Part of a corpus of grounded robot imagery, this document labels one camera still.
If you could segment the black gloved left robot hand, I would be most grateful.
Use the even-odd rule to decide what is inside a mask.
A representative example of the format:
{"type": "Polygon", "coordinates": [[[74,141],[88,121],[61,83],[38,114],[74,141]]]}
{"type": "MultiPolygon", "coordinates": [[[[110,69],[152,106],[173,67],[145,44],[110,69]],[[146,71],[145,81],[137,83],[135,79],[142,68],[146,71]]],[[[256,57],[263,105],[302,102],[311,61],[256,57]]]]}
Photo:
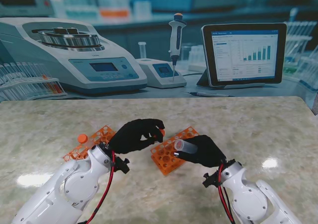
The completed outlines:
{"type": "Polygon", "coordinates": [[[109,141],[109,148],[117,154],[143,150],[155,142],[163,142],[161,130],[164,123],[159,119],[136,119],[126,123],[109,141]]]}

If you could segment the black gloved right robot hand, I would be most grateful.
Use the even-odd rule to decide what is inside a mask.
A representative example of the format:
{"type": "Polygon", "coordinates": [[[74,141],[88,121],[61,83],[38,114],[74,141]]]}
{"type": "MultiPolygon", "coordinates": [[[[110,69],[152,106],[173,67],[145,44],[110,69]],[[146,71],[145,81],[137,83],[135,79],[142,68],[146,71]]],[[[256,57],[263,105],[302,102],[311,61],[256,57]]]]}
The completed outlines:
{"type": "Polygon", "coordinates": [[[176,151],[174,156],[179,159],[191,163],[198,163],[209,168],[218,167],[227,161],[227,158],[223,152],[207,135],[199,135],[193,138],[185,139],[184,141],[196,146],[197,151],[195,153],[176,151]]]}

